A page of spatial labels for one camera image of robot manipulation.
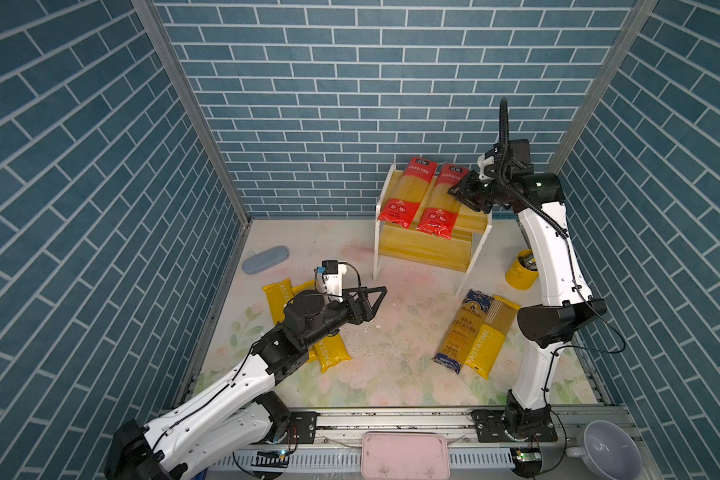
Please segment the red spaghetti bag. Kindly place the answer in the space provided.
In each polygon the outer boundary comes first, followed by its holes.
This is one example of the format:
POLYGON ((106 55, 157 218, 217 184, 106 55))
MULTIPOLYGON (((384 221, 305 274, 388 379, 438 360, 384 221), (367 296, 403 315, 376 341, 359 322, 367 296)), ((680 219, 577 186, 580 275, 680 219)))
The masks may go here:
POLYGON ((468 174, 468 169, 445 164, 425 204, 417 230, 430 235, 451 239, 461 203, 449 194, 468 174))
POLYGON ((378 220, 409 228, 435 174, 437 163, 412 158, 378 215, 378 220))

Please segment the blue MoliPasta spaghetti bag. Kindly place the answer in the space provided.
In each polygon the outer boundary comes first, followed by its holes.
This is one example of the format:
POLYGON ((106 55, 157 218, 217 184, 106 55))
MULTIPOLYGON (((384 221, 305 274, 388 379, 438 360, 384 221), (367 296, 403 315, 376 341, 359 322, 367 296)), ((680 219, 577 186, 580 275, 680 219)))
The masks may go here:
POLYGON ((470 289, 435 353, 434 362, 459 374, 495 298, 470 289))

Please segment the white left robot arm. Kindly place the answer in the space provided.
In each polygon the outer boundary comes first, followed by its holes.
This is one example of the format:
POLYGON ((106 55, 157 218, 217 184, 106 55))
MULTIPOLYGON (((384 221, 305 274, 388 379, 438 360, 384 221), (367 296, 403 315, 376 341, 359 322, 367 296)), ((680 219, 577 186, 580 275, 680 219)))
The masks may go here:
POLYGON ((319 341, 347 323, 373 320, 386 294, 384 286, 298 293, 286 303, 284 320, 226 375, 144 425, 131 419, 120 426, 104 464, 106 478, 190 479, 242 447, 279 439, 290 411, 275 387, 307 362, 319 341))

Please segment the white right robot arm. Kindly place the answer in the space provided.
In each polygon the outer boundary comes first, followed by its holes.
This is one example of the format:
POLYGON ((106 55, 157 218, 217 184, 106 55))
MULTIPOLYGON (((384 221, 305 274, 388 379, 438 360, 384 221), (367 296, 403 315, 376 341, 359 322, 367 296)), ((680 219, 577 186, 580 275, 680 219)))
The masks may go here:
POLYGON ((516 316, 527 345, 507 394, 502 427, 513 440, 554 440, 548 389, 560 356, 577 330, 607 311, 578 265, 558 176, 535 172, 528 141, 503 139, 449 193, 475 212, 504 206, 517 214, 535 259, 541 302, 520 308, 516 316))

